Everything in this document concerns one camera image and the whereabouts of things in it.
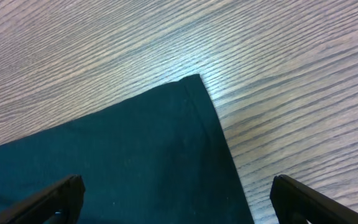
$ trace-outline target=wooden surface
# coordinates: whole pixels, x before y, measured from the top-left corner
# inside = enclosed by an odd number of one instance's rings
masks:
[[[0,144],[194,73],[256,223],[277,174],[358,212],[358,0],[0,0]]]

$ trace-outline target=cloth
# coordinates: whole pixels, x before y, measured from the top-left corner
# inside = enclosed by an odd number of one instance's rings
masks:
[[[69,174],[78,223],[253,223],[199,75],[0,146],[0,211]]]

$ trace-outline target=wooden table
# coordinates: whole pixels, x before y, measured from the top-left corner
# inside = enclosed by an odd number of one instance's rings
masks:
[[[0,144],[194,73],[256,223],[277,174],[358,212],[358,0],[0,0]]]

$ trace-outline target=folded cloth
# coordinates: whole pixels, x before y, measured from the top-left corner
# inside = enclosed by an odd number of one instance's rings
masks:
[[[78,223],[253,223],[199,75],[0,146],[0,211],[69,174]]]

